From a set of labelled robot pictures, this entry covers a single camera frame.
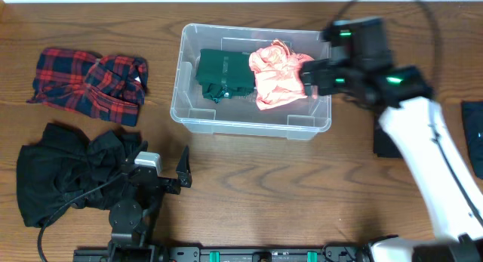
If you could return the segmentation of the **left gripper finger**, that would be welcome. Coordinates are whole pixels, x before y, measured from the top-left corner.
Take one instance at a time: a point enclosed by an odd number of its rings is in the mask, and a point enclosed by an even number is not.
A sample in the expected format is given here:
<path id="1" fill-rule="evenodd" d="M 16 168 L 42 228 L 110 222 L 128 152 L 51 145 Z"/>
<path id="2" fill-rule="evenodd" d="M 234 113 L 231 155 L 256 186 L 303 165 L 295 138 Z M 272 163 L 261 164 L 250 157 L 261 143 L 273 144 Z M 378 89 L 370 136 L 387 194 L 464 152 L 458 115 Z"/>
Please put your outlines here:
<path id="1" fill-rule="evenodd" d="M 192 173 L 189 165 L 189 147 L 186 146 L 183 149 L 180 161 L 176 168 L 177 179 L 180 185 L 185 188 L 190 188 L 192 186 Z"/>
<path id="2" fill-rule="evenodd" d="M 143 141 L 127 158 L 126 162 L 128 164 L 134 164 L 135 159 L 141 152 L 145 152 L 148 148 L 148 142 Z"/>

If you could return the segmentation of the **pink garment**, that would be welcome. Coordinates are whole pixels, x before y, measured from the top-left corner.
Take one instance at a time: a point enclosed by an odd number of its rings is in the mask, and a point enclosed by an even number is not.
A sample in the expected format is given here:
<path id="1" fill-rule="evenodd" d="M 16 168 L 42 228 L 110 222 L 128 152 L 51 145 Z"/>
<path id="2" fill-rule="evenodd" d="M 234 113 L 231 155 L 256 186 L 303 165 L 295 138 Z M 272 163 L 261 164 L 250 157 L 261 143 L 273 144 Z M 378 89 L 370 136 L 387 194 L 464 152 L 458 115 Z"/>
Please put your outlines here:
<path id="1" fill-rule="evenodd" d="M 313 60 L 307 54 L 293 52 L 279 39 L 274 39 L 269 47 L 251 53 L 248 62 L 254 73 L 259 110 L 307 98 L 299 71 L 305 62 Z"/>

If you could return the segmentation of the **dark green garment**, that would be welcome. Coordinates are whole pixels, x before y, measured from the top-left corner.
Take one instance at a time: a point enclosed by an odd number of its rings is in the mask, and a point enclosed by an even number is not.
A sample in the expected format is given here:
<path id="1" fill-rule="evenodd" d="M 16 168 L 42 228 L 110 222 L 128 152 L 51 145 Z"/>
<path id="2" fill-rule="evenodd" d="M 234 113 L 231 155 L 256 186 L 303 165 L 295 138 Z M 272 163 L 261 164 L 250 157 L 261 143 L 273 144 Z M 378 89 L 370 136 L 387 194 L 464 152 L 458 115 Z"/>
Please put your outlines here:
<path id="1" fill-rule="evenodd" d="M 195 79 L 204 99 L 219 103 L 254 92 L 254 73 L 249 67 L 250 53 L 201 49 Z"/>

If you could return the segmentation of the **navy garment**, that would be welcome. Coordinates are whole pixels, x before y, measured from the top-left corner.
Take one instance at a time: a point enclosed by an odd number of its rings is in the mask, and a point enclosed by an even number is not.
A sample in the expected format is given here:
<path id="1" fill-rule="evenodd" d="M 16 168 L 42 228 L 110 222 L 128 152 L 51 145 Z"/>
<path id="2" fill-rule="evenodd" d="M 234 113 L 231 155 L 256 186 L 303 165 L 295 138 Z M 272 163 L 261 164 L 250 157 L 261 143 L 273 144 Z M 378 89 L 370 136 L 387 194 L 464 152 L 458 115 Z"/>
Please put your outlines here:
<path id="1" fill-rule="evenodd" d="M 469 160 L 475 176 L 482 179 L 482 102 L 465 101 L 461 107 Z"/>

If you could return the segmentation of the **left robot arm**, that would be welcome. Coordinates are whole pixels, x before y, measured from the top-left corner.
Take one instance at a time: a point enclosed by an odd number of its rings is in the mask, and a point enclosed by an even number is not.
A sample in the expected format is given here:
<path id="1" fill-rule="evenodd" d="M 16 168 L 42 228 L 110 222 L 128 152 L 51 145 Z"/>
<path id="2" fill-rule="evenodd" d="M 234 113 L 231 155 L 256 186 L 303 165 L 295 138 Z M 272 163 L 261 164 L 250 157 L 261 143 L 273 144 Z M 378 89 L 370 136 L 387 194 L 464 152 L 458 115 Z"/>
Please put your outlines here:
<path id="1" fill-rule="evenodd" d="M 134 189 L 110 209 L 111 241 L 114 246 L 144 247 L 152 235 L 165 195 L 179 195 L 192 186 L 189 147 L 185 146 L 175 169 L 175 178 L 162 176 L 158 153 L 147 151 L 143 141 L 121 165 L 121 179 Z"/>

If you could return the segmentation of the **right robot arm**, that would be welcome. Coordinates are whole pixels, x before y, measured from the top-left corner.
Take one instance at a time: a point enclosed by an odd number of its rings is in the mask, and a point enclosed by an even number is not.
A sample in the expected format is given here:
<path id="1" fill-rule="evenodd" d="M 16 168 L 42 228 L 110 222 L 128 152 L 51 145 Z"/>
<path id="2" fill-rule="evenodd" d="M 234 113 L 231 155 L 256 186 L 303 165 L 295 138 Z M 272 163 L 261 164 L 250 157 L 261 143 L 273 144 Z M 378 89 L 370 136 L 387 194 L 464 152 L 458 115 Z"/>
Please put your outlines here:
<path id="1" fill-rule="evenodd" d="M 306 94 L 346 94 L 377 114 L 411 171 L 435 235 L 431 242 L 378 239 L 360 251 L 359 260 L 480 261 L 482 194 L 423 74 L 393 63 L 379 17 L 335 20 L 322 36 L 331 55 L 303 64 L 299 76 Z"/>

